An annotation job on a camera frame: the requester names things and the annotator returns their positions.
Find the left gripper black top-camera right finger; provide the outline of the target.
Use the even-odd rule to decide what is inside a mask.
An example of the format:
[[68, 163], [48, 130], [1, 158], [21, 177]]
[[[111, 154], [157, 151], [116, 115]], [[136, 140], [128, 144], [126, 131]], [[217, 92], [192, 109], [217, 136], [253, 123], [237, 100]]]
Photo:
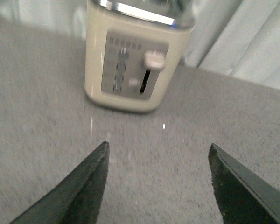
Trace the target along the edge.
[[225, 224], [280, 224], [280, 192], [216, 144], [208, 155], [212, 186]]

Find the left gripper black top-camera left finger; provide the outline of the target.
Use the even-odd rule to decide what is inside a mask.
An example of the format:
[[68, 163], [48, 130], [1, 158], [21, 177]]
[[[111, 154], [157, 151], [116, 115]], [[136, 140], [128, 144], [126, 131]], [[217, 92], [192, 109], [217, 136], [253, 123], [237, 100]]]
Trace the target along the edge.
[[109, 154], [109, 143], [104, 141], [55, 188], [12, 223], [96, 223], [108, 175]]

